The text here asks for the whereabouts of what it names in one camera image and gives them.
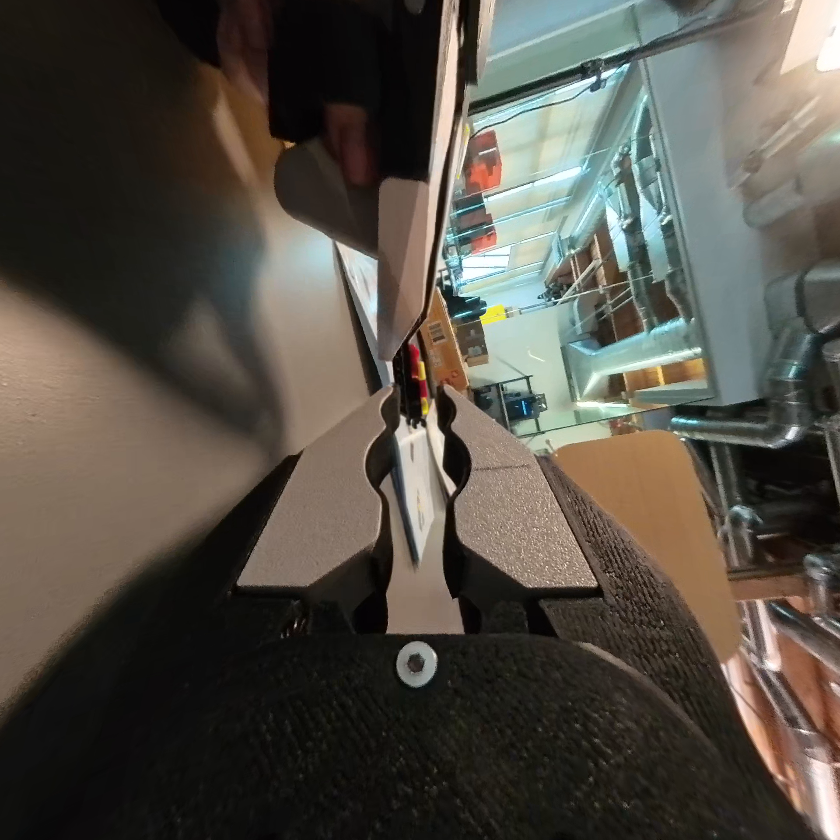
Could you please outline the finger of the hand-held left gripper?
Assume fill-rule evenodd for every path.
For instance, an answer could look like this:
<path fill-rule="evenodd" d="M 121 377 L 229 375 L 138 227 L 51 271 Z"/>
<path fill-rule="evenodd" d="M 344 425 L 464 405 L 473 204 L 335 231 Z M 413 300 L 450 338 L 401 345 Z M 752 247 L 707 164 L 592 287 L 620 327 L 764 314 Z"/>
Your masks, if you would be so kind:
<path fill-rule="evenodd" d="M 377 355 L 392 361 L 425 319 L 439 240 L 439 188 L 388 177 L 381 184 L 377 244 Z"/>

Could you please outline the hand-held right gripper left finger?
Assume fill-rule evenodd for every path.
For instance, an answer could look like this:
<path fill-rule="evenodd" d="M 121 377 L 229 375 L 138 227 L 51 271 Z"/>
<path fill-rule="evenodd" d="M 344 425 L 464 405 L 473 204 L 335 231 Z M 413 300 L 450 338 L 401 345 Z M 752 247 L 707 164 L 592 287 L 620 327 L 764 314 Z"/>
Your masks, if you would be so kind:
<path fill-rule="evenodd" d="M 236 581 L 242 592 L 384 592 L 400 397 L 381 388 L 305 447 Z"/>

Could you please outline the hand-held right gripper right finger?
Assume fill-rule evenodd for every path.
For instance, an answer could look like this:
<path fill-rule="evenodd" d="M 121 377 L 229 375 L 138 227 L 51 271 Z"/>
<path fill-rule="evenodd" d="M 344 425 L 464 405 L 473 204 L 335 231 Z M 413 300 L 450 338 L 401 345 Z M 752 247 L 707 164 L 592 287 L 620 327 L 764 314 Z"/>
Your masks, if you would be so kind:
<path fill-rule="evenodd" d="M 443 470 L 454 485 L 443 565 L 455 599 L 586 597 L 590 562 L 537 457 L 450 385 L 439 389 Z"/>

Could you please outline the black red yellow lego assembly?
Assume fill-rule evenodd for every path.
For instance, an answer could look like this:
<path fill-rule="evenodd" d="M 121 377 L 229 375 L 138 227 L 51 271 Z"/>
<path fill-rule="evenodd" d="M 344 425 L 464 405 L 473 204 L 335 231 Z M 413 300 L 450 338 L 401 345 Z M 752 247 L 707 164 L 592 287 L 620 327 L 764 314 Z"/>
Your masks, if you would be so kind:
<path fill-rule="evenodd" d="M 431 403 L 424 359 L 414 341 L 404 342 L 392 364 L 400 411 L 411 429 L 425 427 Z"/>

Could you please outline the cardboard lego box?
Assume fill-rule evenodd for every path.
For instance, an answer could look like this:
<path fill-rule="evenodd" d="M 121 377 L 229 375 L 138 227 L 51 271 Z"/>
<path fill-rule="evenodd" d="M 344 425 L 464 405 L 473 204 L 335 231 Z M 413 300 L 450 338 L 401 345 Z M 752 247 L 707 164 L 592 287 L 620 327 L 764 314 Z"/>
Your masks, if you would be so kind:
<path fill-rule="evenodd" d="M 434 389 L 449 385 L 466 395 L 469 391 L 467 368 L 440 289 L 434 289 L 419 336 L 425 353 L 427 377 Z"/>

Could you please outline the person's left hand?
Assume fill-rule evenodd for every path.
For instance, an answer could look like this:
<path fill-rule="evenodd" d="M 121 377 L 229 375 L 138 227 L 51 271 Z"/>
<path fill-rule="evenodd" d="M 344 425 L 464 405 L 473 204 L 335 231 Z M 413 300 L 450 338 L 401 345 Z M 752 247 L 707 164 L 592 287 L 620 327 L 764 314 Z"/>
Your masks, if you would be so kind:
<path fill-rule="evenodd" d="M 216 26 L 220 67 L 241 91 L 267 106 L 269 51 L 274 34 L 272 2 L 221 1 Z M 370 186 L 377 175 L 370 121 L 359 106 L 323 108 L 323 144 L 351 186 Z"/>

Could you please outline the orange storage case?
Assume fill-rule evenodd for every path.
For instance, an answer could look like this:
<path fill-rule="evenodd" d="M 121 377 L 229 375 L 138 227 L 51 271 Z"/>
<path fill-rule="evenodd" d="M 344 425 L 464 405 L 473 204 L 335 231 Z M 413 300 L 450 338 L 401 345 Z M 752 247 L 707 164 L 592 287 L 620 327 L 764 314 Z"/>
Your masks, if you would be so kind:
<path fill-rule="evenodd" d="M 497 231 L 481 193 L 455 199 L 450 228 L 459 257 L 483 253 L 497 246 Z"/>
<path fill-rule="evenodd" d="M 501 153 L 495 130 L 480 131 L 467 141 L 460 189 L 465 195 L 488 193 L 501 183 Z"/>

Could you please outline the light blue instruction booklet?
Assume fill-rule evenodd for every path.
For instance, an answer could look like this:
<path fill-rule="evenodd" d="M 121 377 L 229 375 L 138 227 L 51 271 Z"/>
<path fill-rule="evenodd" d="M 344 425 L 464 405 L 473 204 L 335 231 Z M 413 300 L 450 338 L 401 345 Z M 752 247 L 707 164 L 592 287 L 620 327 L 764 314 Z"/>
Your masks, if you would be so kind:
<path fill-rule="evenodd" d="M 406 354 L 393 362 L 379 359 L 376 340 L 377 264 L 346 245 L 334 244 L 339 274 L 346 286 L 363 334 L 365 361 L 374 371 L 376 387 L 392 385 L 399 397 L 400 421 L 394 433 L 392 469 L 396 498 L 413 564 L 423 561 L 427 541 L 436 519 L 436 498 L 441 489 L 434 464 L 432 440 L 426 419 L 420 419 L 419 400 L 411 394 L 401 364 Z"/>

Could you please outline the black equipment cart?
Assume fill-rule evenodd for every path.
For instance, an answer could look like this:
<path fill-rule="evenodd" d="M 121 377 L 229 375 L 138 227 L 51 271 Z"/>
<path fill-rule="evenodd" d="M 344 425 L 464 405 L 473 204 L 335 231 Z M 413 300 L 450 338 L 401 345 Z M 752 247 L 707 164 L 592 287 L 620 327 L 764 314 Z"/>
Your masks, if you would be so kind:
<path fill-rule="evenodd" d="M 471 389 L 472 401 L 483 413 L 517 438 L 543 432 L 540 416 L 548 409 L 545 394 L 532 388 L 528 374 Z"/>

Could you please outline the silver ventilation duct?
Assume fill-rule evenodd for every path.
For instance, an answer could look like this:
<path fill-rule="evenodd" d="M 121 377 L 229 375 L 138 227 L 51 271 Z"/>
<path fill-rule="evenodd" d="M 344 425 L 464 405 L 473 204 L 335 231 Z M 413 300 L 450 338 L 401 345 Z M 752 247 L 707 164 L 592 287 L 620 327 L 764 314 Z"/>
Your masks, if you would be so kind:
<path fill-rule="evenodd" d="M 814 424 L 809 375 L 838 338 L 839 263 L 828 259 L 794 275 L 794 316 L 784 321 L 766 368 L 764 420 L 675 416 L 668 430 L 708 444 L 778 450 L 800 443 Z"/>

